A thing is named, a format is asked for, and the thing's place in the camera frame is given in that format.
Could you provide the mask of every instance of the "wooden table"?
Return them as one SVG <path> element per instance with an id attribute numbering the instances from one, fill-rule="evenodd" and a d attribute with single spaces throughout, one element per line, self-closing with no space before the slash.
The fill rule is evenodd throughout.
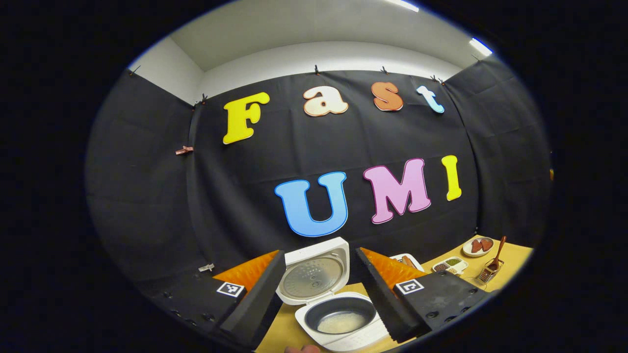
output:
<path id="1" fill-rule="evenodd" d="M 478 237 L 482 236 L 477 235 L 471 239 L 475 239 Z M 462 252 L 461 244 L 451 251 L 448 251 L 447 253 L 438 256 L 435 259 L 429 260 L 425 263 L 421 263 L 421 266 L 427 273 L 432 273 L 431 267 L 437 262 L 443 261 L 444 259 L 450 258 L 452 256 L 458 256 L 459 258 L 462 258 L 469 263 L 469 266 L 463 271 L 463 274 L 460 277 L 465 281 L 468 281 L 469 283 L 477 285 L 477 283 L 474 282 L 473 278 L 480 273 L 480 270 L 483 268 L 484 264 L 488 260 L 494 258 L 497 254 L 497 249 L 499 248 L 499 240 L 494 239 L 494 243 L 495 244 L 493 248 L 486 255 L 479 258 L 471 258 L 464 255 L 464 253 Z M 532 248 L 530 247 L 509 244 L 508 242 L 505 243 L 502 252 L 499 255 L 499 258 L 504 261 L 502 269 L 495 276 L 495 278 L 493 278 L 486 285 L 479 286 L 479 288 L 485 291 L 494 291 L 502 288 L 517 273 L 517 271 L 525 263 L 531 252 Z M 344 286 L 341 290 L 338 291 L 338 293 L 344 291 L 354 291 L 363 295 L 368 295 L 362 283 L 355 283 L 353 285 Z M 301 308 L 301 305 L 287 305 L 285 303 L 282 304 L 270 329 L 266 333 L 266 336 L 264 336 L 264 339 L 259 344 L 255 352 L 283 353 L 286 346 L 292 346 L 296 348 L 301 348 L 306 344 L 313 344 L 318 346 L 318 344 L 301 328 L 299 323 L 296 321 L 295 312 L 299 308 Z M 378 343 L 362 350 L 360 353 L 382 352 L 410 341 L 411 340 L 408 340 L 399 344 L 393 341 L 390 336 L 388 336 Z M 321 352 L 328 352 L 320 346 L 319 348 L 321 348 Z"/>

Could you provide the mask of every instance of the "clip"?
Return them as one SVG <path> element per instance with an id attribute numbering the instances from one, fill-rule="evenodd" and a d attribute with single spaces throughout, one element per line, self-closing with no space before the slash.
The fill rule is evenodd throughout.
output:
<path id="1" fill-rule="evenodd" d="M 185 153 L 194 151 L 194 147 L 184 146 L 183 149 L 179 149 L 175 152 L 176 155 L 184 155 Z"/>
<path id="2" fill-rule="evenodd" d="M 138 69 L 139 69 L 139 66 L 138 66 L 135 70 L 133 70 L 133 72 L 131 72 L 131 73 L 129 74 L 129 76 L 133 76 L 133 74 L 135 73 L 135 71 L 137 71 Z"/>

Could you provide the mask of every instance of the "wooden spoon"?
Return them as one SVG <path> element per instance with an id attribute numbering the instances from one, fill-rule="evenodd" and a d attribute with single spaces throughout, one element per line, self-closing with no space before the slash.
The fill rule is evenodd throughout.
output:
<path id="1" fill-rule="evenodd" d="M 497 255 L 493 260 L 493 263 L 489 265 L 489 268 L 493 271 L 499 268 L 499 253 L 502 252 L 502 247 L 504 247 L 504 243 L 506 242 L 506 236 L 502 237 L 502 241 L 499 243 L 499 250 L 497 250 Z"/>

